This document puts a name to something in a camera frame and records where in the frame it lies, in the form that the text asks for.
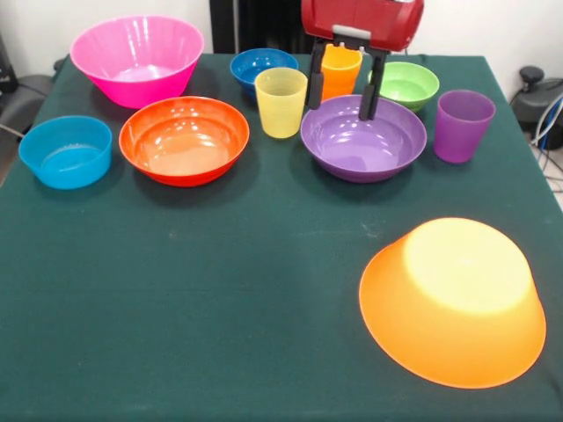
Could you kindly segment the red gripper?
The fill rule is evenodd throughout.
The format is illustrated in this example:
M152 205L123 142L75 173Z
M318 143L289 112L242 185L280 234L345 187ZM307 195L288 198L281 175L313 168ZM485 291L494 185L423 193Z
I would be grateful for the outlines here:
M371 76L362 94L359 119L373 120L388 52L398 52L410 45L423 12L422 0L303 0L303 28L307 34L316 37L311 52L306 105L316 110L321 104L324 88L322 62L327 41L357 44L360 51L372 59Z

